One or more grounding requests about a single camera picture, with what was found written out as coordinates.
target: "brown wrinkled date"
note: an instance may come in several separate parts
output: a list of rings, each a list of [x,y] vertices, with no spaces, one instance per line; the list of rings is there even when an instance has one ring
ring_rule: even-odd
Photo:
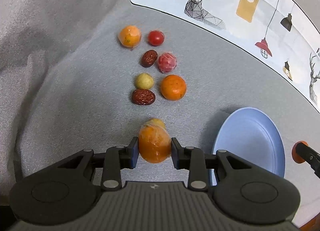
[[[149,50],[141,58],[141,65],[145,68],[151,67],[156,59],[158,58],[158,53],[155,50]]]
[[[156,100],[156,95],[148,89],[136,89],[132,93],[132,103],[148,106]]]

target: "white logo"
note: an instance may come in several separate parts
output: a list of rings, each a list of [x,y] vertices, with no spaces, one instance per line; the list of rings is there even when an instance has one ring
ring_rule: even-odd
[[[157,189],[157,188],[159,188],[160,186],[159,185],[157,185],[157,184],[151,184],[150,185],[150,188],[152,188],[152,189]]]

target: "gray fabric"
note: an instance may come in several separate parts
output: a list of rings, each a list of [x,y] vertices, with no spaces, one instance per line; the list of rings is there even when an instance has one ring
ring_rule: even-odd
[[[0,0],[0,12],[0,195],[8,194],[15,172],[17,178],[32,174],[85,147],[103,152],[127,145],[151,117],[163,119],[182,146],[209,153],[227,116],[250,106],[276,123],[285,177],[299,189],[301,208],[315,204],[310,218],[319,212],[320,182],[308,165],[293,162],[291,149],[303,139],[320,150],[320,114],[251,55],[129,0]],[[151,48],[144,40],[132,51],[118,43],[116,34],[128,24],[144,36],[152,29],[164,32],[164,45],[155,49],[177,56],[174,73],[188,85],[182,100],[162,98],[164,75],[139,65]],[[141,72],[156,83],[156,102],[147,107],[130,102],[133,79]],[[124,180],[143,181],[186,181],[187,174],[170,159],[154,165],[140,158],[135,170],[122,171]]]

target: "metal screw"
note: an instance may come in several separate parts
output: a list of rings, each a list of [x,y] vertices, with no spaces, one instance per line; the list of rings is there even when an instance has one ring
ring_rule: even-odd
[[[109,180],[104,181],[104,182],[103,182],[103,185],[104,185],[106,188],[116,188],[116,187],[118,187],[119,182],[117,182],[117,181],[114,180],[114,179],[109,179]]]
[[[195,181],[191,182],[191,187],[192,188],[203,189],[206,186],[207,186],[206,183],[201,181],[201,180],[195,180]]]

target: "yellow-green fruit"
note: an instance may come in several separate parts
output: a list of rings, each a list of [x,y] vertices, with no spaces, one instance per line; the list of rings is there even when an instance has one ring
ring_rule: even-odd
[[[157,124],[159,126],[161,126],[163,129],[165,129],[165,124],[164,122],[161,120],[161,119],[158,119],[158,118],[152,118],[149,120],[149,122],[152,122],[154,124]]]
[[[135,81],[135,85],[138,89],[151,89],[153,83],[153,78],[148,73],[141,73],[137,76]]]

